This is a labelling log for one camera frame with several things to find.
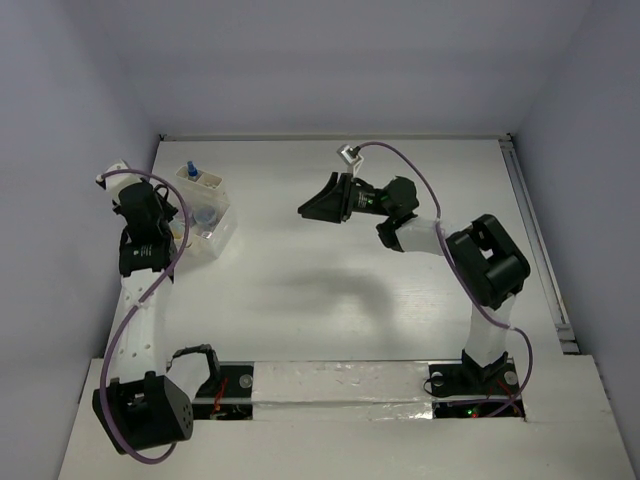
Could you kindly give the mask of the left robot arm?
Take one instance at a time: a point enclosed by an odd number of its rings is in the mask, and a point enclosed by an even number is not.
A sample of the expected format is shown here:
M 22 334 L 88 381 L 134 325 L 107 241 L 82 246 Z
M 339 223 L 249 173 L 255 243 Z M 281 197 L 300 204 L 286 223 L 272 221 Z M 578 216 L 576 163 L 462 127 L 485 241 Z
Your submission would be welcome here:
M 170 228 L 179 212 L 168 199 L 172 188 L 132 173 L 96 182 L 126 225 L 119 241 L 124 315 L 107 346 L 92 408 L 119 454 L 156 465 L 191 438 L 197 393 L 216 395 L 225 380 L 211 345 L 167 348 L 166 310 L 186 248 Z

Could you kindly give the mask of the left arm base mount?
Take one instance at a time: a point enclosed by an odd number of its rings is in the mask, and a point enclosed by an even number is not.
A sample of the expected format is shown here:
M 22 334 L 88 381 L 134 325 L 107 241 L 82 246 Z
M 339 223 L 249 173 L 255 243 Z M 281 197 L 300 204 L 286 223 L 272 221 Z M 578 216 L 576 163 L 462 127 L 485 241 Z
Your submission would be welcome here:
M 202 386 L 192 402 L 195 420 L 253 419 L 254 364 L 222 363 L 217 387 Z

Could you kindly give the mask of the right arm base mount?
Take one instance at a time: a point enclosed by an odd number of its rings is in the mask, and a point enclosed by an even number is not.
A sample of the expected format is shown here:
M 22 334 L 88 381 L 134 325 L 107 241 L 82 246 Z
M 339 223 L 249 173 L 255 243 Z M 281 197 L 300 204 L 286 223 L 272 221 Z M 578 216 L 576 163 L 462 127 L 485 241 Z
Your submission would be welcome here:
M 423 381 L 435 419 L 525 419 L 523 401 L 516 396 L 519 389 L 515 364 L 507 354 L 484 370 L 466 358 L 431 363 Z

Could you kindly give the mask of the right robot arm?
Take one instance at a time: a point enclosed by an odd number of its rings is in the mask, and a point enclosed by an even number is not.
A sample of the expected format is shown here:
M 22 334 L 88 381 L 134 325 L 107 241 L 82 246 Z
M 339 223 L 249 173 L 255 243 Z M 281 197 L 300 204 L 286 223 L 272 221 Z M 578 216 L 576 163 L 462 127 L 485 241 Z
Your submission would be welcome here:
M 385 220 L 376 230 L 386 248 L 444 257 L 472 302 L 460 379 L 468 390 L 482 392 L 506 364 L 510 316 L 531 267 L 495 216 L 483 214 L 467 227 L 447 233 L 440 220 L 418 216 L 418 206 L 416 186 L 407 178 L 396 177 L 376 188 L 351 174 L 334 172 L 298 213 L 337 224 L 353 213 L 381 215 Z

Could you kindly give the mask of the clear spray bottle blue cap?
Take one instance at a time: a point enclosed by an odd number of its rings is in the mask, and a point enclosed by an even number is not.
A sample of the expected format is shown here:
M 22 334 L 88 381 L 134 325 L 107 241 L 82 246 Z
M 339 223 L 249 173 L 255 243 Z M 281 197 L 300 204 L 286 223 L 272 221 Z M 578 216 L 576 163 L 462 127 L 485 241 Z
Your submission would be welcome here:
M 192 161 L 188 161 L 186 164 L 187 167 L 187 178 L 190 181 L 197 181 L 200 176 L 200 171 L 196 167 L 196 165 Z

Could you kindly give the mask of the clear jar blue beads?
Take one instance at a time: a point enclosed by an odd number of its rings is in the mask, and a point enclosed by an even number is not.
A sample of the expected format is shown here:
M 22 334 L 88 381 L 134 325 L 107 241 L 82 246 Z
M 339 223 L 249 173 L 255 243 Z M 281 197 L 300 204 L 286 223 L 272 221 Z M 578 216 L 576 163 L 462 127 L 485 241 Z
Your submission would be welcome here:
M 193 212 L 193 218 L 203 228 L 214 228 L 218 222 L 218 213 L 214 207 L 203 206 Z

